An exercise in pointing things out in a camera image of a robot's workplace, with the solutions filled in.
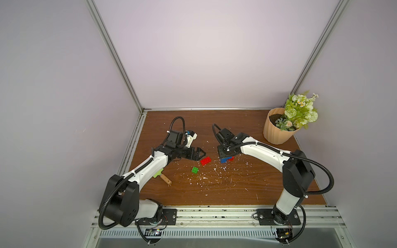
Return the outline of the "green white artificial flowers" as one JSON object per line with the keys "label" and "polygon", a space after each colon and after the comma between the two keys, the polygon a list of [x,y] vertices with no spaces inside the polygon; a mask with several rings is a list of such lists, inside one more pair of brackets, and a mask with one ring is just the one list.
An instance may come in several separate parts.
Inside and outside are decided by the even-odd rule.
{"label": "green white artificial flowers", "polygon": [[308,128],[309,123],[318,120],[318,112],[314,102],[319,95],[313,93],[308,97],[309,92],[299,95],[289,95],[284,108],[284,113],[276,119],[275,126],[283,131],[296,131],[301,128]]}

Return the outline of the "beige ribbed flower pot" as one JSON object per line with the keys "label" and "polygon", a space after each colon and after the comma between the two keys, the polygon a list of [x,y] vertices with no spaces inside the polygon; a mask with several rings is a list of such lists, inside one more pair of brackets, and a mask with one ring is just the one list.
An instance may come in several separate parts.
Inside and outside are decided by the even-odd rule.
{"label": "beige ribbed flower pot", "polygon": [[284,108],[278,107],[278,108],[273,108],[271,109],[266,117],[266,121],[264,124],[264,130],[263,130],[263,136],[264,138],[274,144],[274,145],[280,145],[288,141],[294,134],[296,134],[298,130],[295,131],[284,131],[280,130],[277,128],[271,121],[270,121],[270,116],[275,115],[275,114],[283,114],[284,113]]}

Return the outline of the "blue long lego brick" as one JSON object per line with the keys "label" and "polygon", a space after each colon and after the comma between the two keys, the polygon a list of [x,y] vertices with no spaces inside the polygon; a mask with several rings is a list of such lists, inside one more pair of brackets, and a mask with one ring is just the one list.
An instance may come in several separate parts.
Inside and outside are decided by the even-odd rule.
{"label": "blue long lego brick", "polygon": [[222,158],[222,159],[220,159],[220,163],[226,163],[226,162],[229,162],[229,161],[228,161],[228,158]]}

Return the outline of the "red long lego brick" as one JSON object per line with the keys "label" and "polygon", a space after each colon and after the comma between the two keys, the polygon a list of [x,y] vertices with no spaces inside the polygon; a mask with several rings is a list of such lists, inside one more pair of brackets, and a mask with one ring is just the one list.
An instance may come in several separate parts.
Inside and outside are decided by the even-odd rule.
{"label": "red long lego brick", "polygon": [[203,158],[202,160],[200,160],[200,164],[202,166],[205,166],[205,165],[207,165],[207,164],[209,164],[211,162],[212,162],[212,159],[210,157],[206,157],[206,158]]}

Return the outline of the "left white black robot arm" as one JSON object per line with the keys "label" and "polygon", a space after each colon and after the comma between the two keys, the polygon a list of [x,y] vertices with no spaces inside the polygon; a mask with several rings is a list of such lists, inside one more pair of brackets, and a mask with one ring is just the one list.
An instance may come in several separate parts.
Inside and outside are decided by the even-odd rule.
{"label": "left white black robot arm", "polygon": [[117,225],[129,226],[140,219],[160,222],[162,205],[154,200],[140,200],[140,192],[162,169],[176,158],[199,161],[206,153],[191,146],[197,134],[191,130],[184,133],[169,131],[166,139],[153,148],[149,157],[122,176],[113,175],[107,182],[99,206],[98,225],[102,230]]}

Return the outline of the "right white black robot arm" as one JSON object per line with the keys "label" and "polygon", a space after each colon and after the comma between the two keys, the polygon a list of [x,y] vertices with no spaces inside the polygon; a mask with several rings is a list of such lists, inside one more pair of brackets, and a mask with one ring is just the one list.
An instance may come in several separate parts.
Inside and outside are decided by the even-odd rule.
{"label": "right white black robot arm", "polygon": [[311,164],[305,161],[305,154],[280,150],[245,133],[234,135],[227,129],[213,128],[216,140],[220,143],[220,157],[231,154],[244,154],[257,158],[282,173],[283,191],[273,207],[273,221],[278,225],[287,223],[292,210],[303,201],[312,184],[315,173]]}

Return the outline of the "circuit board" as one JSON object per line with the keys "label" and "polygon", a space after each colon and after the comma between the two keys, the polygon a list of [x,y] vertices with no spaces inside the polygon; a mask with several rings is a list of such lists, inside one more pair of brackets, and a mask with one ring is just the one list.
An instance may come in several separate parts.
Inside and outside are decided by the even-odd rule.
{"label": "circuit board", "polygon": [[287,228],[276,229],[276,240],[279,242],[290,242],[293,238],[293,232]]}
{"label": "circuit board", "polygon": [[144,234],[146,237],[161,237],[162,229],[147,228]]}

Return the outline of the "left circuit board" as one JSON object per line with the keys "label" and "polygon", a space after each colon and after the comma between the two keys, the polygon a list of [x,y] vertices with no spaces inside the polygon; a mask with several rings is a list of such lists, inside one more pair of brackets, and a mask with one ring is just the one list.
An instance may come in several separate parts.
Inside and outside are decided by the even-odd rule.
{"label": "left circuit board", "polygon": [[146,237],[161,237],[162,229],[147,228],[144,234]]}

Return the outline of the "aluminium front rail frame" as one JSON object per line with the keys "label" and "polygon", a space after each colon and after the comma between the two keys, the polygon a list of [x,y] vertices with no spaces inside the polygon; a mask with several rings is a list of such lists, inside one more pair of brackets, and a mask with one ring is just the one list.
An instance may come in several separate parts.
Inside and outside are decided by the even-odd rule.
{"label": "aluminium front rail frame", "polygon": [[168,225],[149,233],[149,226],[137,229],[117,226],[101,230],[93,223],[85,248],[355,248],[352,235],[338,209],[324,205],[305,205],[294,220],[306,220],[304,232],[294,241],[281,244],[277,233],[283,229],[297,234],[301,225],[262,225],[257,217],[265,205],[168,206],[175,210]]}

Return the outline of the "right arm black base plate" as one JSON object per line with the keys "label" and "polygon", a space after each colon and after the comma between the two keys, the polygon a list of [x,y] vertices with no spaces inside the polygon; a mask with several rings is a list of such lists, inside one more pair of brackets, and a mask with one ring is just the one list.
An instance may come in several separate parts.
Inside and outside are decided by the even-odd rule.
{"label": "right arm black base plate", "polygon": [[301,220],[296,209],[293,209],[289,215],[270,208],[257,209],[252,217],[258,220],[260,225],[301,225]]}

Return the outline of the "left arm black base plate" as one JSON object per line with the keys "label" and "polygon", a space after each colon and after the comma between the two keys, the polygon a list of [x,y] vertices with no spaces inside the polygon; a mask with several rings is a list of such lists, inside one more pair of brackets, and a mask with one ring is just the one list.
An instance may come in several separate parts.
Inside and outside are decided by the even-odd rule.
{"label": "left arm black base plate", "polygon": [[175,225],[177,219],[177,209],[160,209],[153,218],[141,218],[138,220],[139,225],[156,226],[156,225]]}

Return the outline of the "right circuit board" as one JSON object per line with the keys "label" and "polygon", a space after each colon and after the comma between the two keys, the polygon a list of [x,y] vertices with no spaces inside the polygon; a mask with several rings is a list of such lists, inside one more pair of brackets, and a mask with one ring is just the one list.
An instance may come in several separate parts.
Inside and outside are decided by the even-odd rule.
{"label": "right circuit board", "polygon": [[287,228],[276,229],[276,240],[279,242],[290,242],[293,238],[293,232]]}

